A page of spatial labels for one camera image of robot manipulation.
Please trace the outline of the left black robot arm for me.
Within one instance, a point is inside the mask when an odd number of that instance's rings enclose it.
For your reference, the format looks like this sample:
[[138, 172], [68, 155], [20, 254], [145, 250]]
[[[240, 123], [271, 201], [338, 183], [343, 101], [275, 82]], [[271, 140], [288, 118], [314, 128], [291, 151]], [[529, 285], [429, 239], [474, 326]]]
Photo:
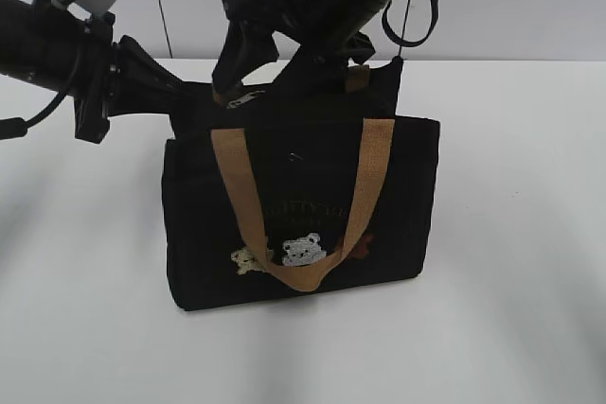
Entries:
[[55, 96], [29, 119], [1, 122], [4, 140], [21, 138], [67, 98], [75, 136], [100, 143], [114, 116], [176, 114], [195, 96], [188, 83], [152, 58], [133, 37], [113, 38], [114, 15], [80, 20], [44, 0], [1, 0], [1, 72]]

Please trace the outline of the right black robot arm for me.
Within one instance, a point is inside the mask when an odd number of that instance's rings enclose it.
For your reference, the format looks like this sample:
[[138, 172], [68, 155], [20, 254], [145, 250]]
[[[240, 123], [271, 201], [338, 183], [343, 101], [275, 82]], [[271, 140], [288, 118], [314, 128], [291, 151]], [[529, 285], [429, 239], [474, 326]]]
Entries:
[[[435, 30], [439, 0], [429, 0]], [[274, 40], [280, 33], [299, 46], [299, 54], [324, 60], [367, 61], [375, 52], [362, 28], [376, 15], [383, 32], [394, 44], [413, 48], [423, 39], [409, 41], [389, 24], [392, 0], [222, 0], [228, 29], [222, 52], [212, 73], [216, 94], [225, 96], [261, 66], [277, 61]]]

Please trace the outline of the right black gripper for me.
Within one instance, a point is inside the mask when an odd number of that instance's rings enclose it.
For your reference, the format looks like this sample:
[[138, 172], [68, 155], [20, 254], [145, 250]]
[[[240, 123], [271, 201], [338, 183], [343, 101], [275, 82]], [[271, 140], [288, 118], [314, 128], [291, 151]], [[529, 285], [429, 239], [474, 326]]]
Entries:
[[343, 82], [348, 60], [374, 55], [360, 31], [373, 11], [362, 0], [222, 0], [229, 25], [212, 73], [214, 90], [232, 92], [252, 72], [277, 61], [277, 32], [301, 47], [283, 70], [284, 92], [314, 92]]

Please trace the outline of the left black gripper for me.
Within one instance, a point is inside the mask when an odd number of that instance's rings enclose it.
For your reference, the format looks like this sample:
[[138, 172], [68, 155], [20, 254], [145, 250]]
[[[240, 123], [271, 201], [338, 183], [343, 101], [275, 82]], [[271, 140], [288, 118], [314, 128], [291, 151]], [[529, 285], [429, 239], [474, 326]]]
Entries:
[[70, 95], [75, 137], [101, 142], [110, 119], [128, 114], [179, 113], [195, 100], [187, 82], [173, 75], [128, 35], [115, 42], [115, 16], [108, 12], [83, 22], [81, 62]]

